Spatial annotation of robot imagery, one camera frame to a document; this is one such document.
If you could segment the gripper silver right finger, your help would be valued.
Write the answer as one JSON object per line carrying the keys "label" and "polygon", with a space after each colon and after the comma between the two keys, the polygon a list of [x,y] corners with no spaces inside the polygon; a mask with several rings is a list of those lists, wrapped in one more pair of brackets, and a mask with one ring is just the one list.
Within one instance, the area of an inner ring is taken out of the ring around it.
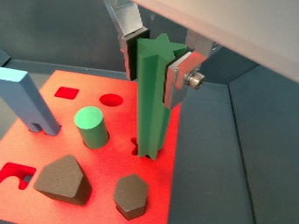
{"label": "gripper silver right finger", "polygon": [[167,67],[163,103],[169,109],[183,101],[189,88],[201,88],[205,75],[199,69],[219,46],[215,41],[193,30],[187,31],[186,45],[190,51]]}

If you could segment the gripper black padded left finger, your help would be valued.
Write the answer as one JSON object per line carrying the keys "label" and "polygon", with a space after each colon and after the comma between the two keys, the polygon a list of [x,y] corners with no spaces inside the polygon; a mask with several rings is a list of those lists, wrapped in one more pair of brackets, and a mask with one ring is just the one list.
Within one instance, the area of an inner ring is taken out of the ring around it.
{"label": "gripper black padded left finger", "polygon": [[109,15],[117,27],[121,50],[125,54],[126,77],[137,79],[137,41],[150,38],[138,4],[131,0],[105,0]]}

